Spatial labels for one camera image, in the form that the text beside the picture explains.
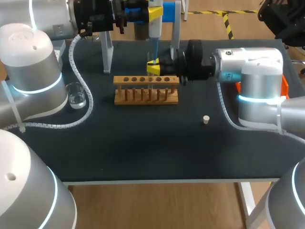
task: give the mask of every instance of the small white cylinder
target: small white cylinder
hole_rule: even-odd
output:
[[[204,124],[208,124],[209,120],[210,120],[209,116],[207,116],[207,115],[203,116],[203,123]]]

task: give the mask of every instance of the blue component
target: blue component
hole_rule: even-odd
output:
[[[128,14],[129,12],[140,12],[141,8],[135,9],[125,9],[125,13]],[[163,16],[162,22],[175,22],[175,3],[174,2],[164,2],[163,3]],[[143,21],[134,21],[133,23],[144,23]]]
[[[140,12],[141,8],[134,8],[134,9],[129,9],[129,8],[125,8],[125,13],[128,14],[129,12]],[[134,21],[133,23],[135,24],[143,24],[143,21]]]
[[[162,22],[175,22],[175,2],[163,3]]]

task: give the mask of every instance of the wooden peg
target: wooden peg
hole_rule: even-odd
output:
[[[148,101],[152,100],[152,90],[148,89]]]
[[[128,100],[128,89],[125,88],[125,101],[127,101],[127,100]]]
[[[176,89],[176,86],[175,85],[172,85],[172,89],[171,89],[171,93],[175,93],[175,89]]]
[[[168,88],[165,89],[164,101],[167,100]]]
[[[157,88],[157,101],[159,101],[159,100],[160,100],[160,89]]]
[[[122,94],[122,85],[121,84],[118,85],[118,90],[119,90],[119,95],[121,95]]]
[[[135,88],[132,89],[132,100],[135,101]]]
[[[143,101],[144,98],[144,88],[141,88],[141,101]]]

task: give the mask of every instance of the table top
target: table top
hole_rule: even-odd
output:
[[[181,42],[185,48],[187,42]],[[80,41],[75,62],[94,98],[93,113],[83,124],[63,130],[28,127],[21,137],[54,173],[66,182],[183,179],[279,178],[304,157],[305,145],[275,133],[240,131],[226,120],[215,79],[178,87],[179,104],[114,105],[114,75],[145,75],[147,42],[114,42],[112,73],[103,73],[99,42]],[[161,42],[167,52],[169,42]],[[284,57],[291,98],[305,95],[279,40],[203,41],[205,58],[216,48],[275,47]],[[65,83],[77,81],[63,55]],[[234,84],[222,85],[225,105],[238,124]],[[87,108],[67,104],[60,112],[33,120],[73,122]],[[202,125],[204,115],[210,116]]]

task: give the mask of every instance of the cable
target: cable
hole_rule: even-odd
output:
[[[69,123],[69,124],[57,125],[57,124],[46,124],[46,123],[24,123],[24,126],[40,127],[40,128],[48,128],[48,129],[67,129],[67,128],[71,128],[71,127],[74,127],[74,126],[77,126],[77,125],[83,123],[90,116],[90,114],[93,110],[93,96],[92,96],[92,93],[91,93],[89,87],[87,86],[86,82],[84,81],[84,79],[81,77],[81,74],[77,70],[77,67],[74,62],[74,56],[73,56],[74,48],[79,40],[81,40],[81,37],[80,37],[80,35],[77,35],[73,39],[73,41],[70,45],[69,62],[70,62],[70,66],[71,66],[73,72],[75,73],[77,79],[80,81],[80,83],[84,87],[84,90],[87,93],[87,96],[89,98],[89,108],[88,108],[86,114],[81,119],[79,119],[73,123]],[[12,125],[9,125],[9,126],[3,128],[3,130],[10,130],[10,129],[13,129],[16,127],[19,127],[19,126],[17,124],[12,124]]]
[[[238,126],[236,125],[230,118],[226,108],[225,108],[225,105],[224,105],[224,99],[223,99],[223,93],[221,91],[221,87],[220,87],[220,83],[217,83],[217,89],[218,89],[218,94],[219,94],[219,99],[220,99],[220,104],[221,104],[221,107],[223,109],[223,112],[224,112],[224,116],[225,118],[227,119],[228,123],[233,126],[235,129],[237,130],[245,130],[245,131],[266,131],[266,132],[272,132],[272,133],[278,133],[278,130],[271,130],[271,129],[254,129],[254,128],[249,128],[249,127],[242,127],[242,126]],[[293,138],[294,140],[298,141],[298,142],[301,142],[303,144],[305,144],[305,140],[302,139],[301,137],[298,137],[294,134],[291,134],[291,133],[288,133],[286,131],[283,131],[283,135],[285,136],[288,136],[288,137],[291,137]]]

